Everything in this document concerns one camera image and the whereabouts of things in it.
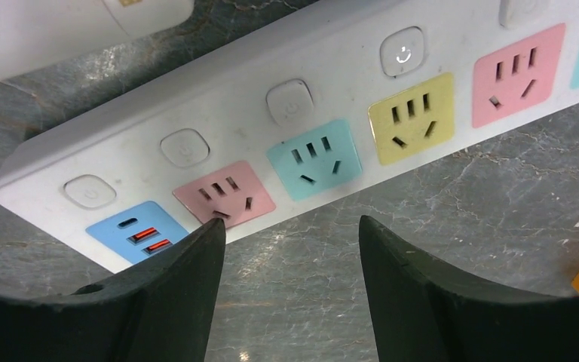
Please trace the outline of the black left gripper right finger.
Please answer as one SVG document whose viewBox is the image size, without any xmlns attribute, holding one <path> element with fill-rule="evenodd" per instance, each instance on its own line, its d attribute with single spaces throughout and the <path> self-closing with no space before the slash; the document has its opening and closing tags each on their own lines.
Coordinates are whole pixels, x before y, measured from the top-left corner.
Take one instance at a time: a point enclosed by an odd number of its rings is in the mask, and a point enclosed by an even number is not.
<svg viewBox="0 0 579 362">
<path fill-rule="evenodd" d="M 579 361 L 579 296 L 481 278 L 371 216 L 359 247 L 382 361 Z"/>
</svg>

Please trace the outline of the white multicolour power strip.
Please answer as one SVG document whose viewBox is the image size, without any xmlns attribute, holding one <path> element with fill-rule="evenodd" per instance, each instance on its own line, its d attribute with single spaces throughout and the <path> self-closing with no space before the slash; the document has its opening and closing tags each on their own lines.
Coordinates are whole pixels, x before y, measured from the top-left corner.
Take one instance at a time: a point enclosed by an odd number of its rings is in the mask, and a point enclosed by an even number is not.
<svg viewBox="0 0 579 362">
<path fill-rule="evenodd" d="M 22 143 L 0 205 L 111 272 L 579 103 L 579 1 L 319 1 Z"/>
</svg>

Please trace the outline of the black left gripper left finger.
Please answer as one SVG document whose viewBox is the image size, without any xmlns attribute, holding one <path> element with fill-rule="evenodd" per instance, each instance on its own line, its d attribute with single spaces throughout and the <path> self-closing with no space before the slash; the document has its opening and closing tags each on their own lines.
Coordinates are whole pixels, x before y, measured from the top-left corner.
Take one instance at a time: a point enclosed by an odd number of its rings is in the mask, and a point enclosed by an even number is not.
<svg viewBox="0 0 579 362">
<path fill-rule="evenodd" d="M 0 295 L 0 361 L 203 361 L 225 257 L 212 219 L 68 295 Z"/>
</svg>

